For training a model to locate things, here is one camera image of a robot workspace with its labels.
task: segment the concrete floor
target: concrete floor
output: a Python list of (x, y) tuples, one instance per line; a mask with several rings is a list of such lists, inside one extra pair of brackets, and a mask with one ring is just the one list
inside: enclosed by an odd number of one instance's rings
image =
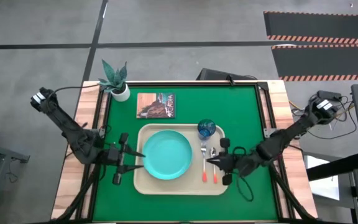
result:
[[(100, 6), (101, 0), (0, 0), (0, 44), (90, 43)], [(267, 40), (263, 11), (358, 14), (358, 0), (110, 1), (99, 42)], [(41, 86), (80, 85), (87, 56), (88, 49), (0, 50), (0, 145), (31, 155), (28, 164), (12, 165), (20, 178), (7, 182), (0, 194), (0, 223), (49, 219), (67, 144), (58, 128), (30, 106), (30, 97)], [(102, 58), (113, 67), (128, 61), (130, 80), (194, 80), (203, 67), (278, 79), (269, 47), (98, 49), (90, 80), (104, 76)], [(296, 82), (286, 87), (289, 98), (304, 106), (317, 90), (348, 94), (353, 83)], [(58, 99), (74, 115), (78, 90), (61, 92)], [(349, 129), (347, 122), (312, 132), (335, 136)], [(358, 152), (358, 133), (317, 143), (306, 135), (301, 146), (348, 156)], [(348, 210), (317, 208), (323, 220), (351, 221)]]

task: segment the desk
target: desk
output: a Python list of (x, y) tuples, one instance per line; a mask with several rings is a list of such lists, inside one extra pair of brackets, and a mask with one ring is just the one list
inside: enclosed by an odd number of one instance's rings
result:
[[(273, 81), (259, 81), (264, 82), (268, 87), (268, 95), (265, 94), (264, 91), (260, 90), (260, 99), (261, 105), (263, 106), (263, 119), (265, 121), (266, 127), (271, 127), (270, 118), (275, 118), (275, 124), (277, 128), (286, 128), (293, 123), (290, 106), (288, 104), (288, 97), (285, 91), (284, 82), (280, 80)], [(84, 85), (94, 85), (96, 82), (84, 82)], [(154, 85), (156, 83), (196, 83), (199, 84), (212, 84), (212, 83), (224, 83), (225, 85), (229, 85), (228, 82), (222, 81), (175, 81), (175, 82), (128, 82), (130, 85), (136, 85), (137, 83), (149, 83), (149, 85)], [(255, 83), (255, 81), (238, 81), (237, 83)], [(78, 104), (77, 112), (76, 112), (76, 122), (79, 124), (83, 124), (85, 122), (88, 123), (87, 128), (92, 127), (95, 108), (97, 106), (98, 100), (98, 91), (99, 87), (91, 87), (84, 88), (81, 91), (80, 102)], [(98, 117), (98, 126), (102, 126), (104, 112), (107, 102), (107, 94), (104, 94), (101, 98), (99, 117)], [(274, 117), (268, 112), (268, 103), (271, 101), (271, 108), (273, 111)], [(297, 141), (293, 141), (292, 144), (299, 145)], [(314, 206), (313, 196), (311, 194), (311, 190), (308, 183), (308, 178), (305, 171), (305, 165), (303, 163), (302, 154), (300, 151), (292, 148), (288, 148), (284, 151), (283, 160), (285, 163), (285, 170), (287, 173), (288, 182), (290, 184), (290, 188), (297, 197), (297, 199), (301, 202), (301, 204), (307, 209), (307, 211), (313, 216), (317, 216), (316, 209)], [(74, 156), (70, 156), (66, 159), (63, 169), (62, 176), (60, 179), (60, 184), (58, 187), (57, 197), (55, 200), (55, 205), (52, 212), (52, 218), (56, 218), (63, 213), (66, 207), (73, 200), (75, 195), (80, 189), (82, 173), (84, 171), (83, 165), (81, 165)], [(82, 217), (86, 217), (88, 215), (88, 206), (90, 204), (90, 193), (91, 190), (88, 191), (87, 197), (85, 198), (85, 203), (83, 207), (83, 211), (81, 213)], [(288, 210), (285, 198), (282, 194), (280, 196), (280, 210), (283, 213), (284, 217), (288, 216)]]

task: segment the green table surface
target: green table surface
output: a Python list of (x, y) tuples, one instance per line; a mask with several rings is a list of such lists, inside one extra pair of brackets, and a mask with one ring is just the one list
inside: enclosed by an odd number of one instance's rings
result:
[[(212, 119), (223, 128), (233, 146), (247, 150), (261, 140), (257, 98), (253, 86), (189, 86), (189, 87), (131, 87), (125, 102), (111, 100), (108, 125), (111, 131), (106, 142), (118, 142), (121, 133), (129, 133), (129, 145), (136, 148), (139, 129), (149, 123), (198, 123)], [(136, 119), (138, 93), (175, 93), (176, 118)], [(126, 156), (126, 164), (134, 164)], [(106, 176), (99, 182), (93, 220), (107, 221), (209, 221), (209, 220), (277, 220), (269, 170), (260, 167), (246, 177), (254, 193), (254, 201), (245, 201), (234, 182), (217, 196), (143, 195), (134, 187), (134, 173), (122, 176), (120, 186), (112, 184), (116, 168), (108, 166)], [(240, 180), (240, 187), (249, 197), (249, 190)]]

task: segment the book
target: book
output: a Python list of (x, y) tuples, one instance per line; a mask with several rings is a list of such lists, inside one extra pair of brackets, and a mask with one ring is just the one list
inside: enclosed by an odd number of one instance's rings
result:
[(174, 118), (175, 103), (174, 93), (138, 93), (136, 118)]

